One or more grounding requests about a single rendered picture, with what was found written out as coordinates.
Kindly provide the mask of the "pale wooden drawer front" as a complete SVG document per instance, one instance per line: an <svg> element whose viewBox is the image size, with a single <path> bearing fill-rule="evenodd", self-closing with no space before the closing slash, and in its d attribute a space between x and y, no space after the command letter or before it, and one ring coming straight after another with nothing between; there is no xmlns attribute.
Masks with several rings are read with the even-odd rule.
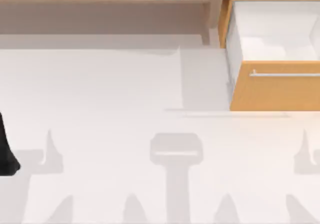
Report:
<svg viewBox="0 0 320 224"><path fill-rule="evenodd" d="M231 111L320 111L320 77L249 77L260 73L320 73L320 61L243 61Z"/></svg>

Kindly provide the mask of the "pulled-out white drawer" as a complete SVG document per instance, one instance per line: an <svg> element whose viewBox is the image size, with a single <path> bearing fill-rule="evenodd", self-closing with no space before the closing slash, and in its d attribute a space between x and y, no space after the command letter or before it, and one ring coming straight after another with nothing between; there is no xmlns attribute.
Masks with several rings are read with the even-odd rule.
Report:
<svg viewBox="0 0 320 224"><path fill-rule="evenodd" d="M243 61L320 61L320 1L236 1L225 44L231 90Z"/></svg>

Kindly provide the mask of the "brown wooden open shelf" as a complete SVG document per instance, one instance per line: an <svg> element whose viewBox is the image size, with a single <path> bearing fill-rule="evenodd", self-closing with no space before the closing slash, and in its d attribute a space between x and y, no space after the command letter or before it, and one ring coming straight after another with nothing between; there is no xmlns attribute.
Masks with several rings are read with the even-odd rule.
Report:
<svg viewBox="0 0 320 224"><path fill-rule="evenodd" d="M0 34L171 48L215 42L222 0L0 0Z"/></svg>

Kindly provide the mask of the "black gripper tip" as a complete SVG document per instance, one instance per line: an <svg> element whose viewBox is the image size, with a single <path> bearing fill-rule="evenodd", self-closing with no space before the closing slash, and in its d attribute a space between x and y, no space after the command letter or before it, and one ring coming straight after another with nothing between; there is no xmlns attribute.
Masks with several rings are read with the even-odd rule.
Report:
<svg viewBox="0 0 320 224"><path fill-rule="evenodd" d="M0 176L13 176L20 168L19 161L10 149L0 112Z"/></svg>

